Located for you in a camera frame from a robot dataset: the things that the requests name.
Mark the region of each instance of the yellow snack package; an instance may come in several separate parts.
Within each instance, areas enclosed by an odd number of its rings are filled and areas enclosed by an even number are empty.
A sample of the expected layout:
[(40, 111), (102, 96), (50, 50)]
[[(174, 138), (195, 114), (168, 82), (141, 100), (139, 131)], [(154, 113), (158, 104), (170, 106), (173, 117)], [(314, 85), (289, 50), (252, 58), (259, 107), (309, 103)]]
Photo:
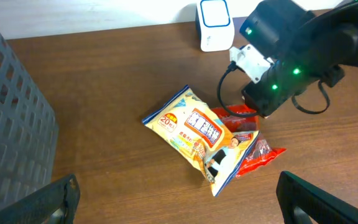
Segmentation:
[(188, 85), (142, 122), (203, 173), (214, 196), (236, 176), (259, 135), (234, 137)]

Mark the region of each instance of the white background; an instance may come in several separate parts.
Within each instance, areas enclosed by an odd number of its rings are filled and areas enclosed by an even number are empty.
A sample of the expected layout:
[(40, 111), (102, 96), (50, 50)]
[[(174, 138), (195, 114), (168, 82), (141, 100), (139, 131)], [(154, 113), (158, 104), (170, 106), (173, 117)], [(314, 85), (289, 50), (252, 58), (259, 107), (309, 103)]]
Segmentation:
[[(294, 0), (307, 10), (341, 0)], [(187, 22), (194, 0), (0, 0), (0, 32), (6, 39)], [(233, 17), (248, 16), (260, 0), (227, 0)]]

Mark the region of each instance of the brown wooden surface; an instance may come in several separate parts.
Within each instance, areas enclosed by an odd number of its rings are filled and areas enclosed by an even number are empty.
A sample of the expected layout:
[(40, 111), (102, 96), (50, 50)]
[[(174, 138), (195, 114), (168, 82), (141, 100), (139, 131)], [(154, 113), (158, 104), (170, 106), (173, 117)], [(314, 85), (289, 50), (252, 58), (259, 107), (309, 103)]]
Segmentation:
[[(358, 68), (345, 67), (346, 77), (328, 89), (324, 114), (301, 113), (288, 101), (263, 120), (268, 142), (287, 152), (214, 198), (201, 173), (140, 122), (186, 84), (219, 106), (216, 85), (229, 52), (199, 50), (194, 23), (9, 43), (56, 112), (53, 179), (76, 174), (76, 223), (281, 223), (282, 170), (358, 207)], [(237, 35), (234, 45), (245, 44)], [(240, 103), (248, 81), (230, 74), (225, 101)], [(315, 85), (300, 98), (307, 108), (324, 107)]]

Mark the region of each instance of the candy wrapper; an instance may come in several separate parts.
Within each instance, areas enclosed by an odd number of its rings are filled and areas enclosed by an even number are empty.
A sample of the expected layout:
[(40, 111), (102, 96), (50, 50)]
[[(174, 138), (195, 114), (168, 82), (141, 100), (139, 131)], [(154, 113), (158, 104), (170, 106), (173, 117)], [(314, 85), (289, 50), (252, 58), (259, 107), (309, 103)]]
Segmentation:
[(214, 196), (239, 172), (259, 135), (258, 131), (248, 133), (243, 141), (234, 137), (188, 86), (142, 122), (201, 171)]
[[(255, 111), (248, 108), (246, 105), (232, 105), (228, 108), (235, 113), (254, 113)], [(231, 116), (223, 108), (214, 108), (213, 112), (221, 119), (226, 127), (233, 132), (235, 137), (240, 141), (245, 141), (250, 138), (253, 131), (259, 129), (259, 120), (257, 116), (250, 118), (239, 118)], [(264, 166), (279, 154), (283, 153), (284, 148), (271, 148), (266, 139), (259, 133), (256, 144), (248, 148), (246, 157), (242, 161), (239, 172), (236, 177), (240, 177), (248, 172), (255, 170), (260, 166)]]

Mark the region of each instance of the gray plastic basket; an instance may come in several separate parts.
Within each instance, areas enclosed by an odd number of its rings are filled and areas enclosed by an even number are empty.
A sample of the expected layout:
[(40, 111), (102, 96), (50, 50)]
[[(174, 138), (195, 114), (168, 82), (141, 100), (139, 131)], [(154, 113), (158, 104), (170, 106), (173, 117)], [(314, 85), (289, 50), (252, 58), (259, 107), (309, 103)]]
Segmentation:
[(0, 34), (0, 209), (50, 183), (55, 113)]

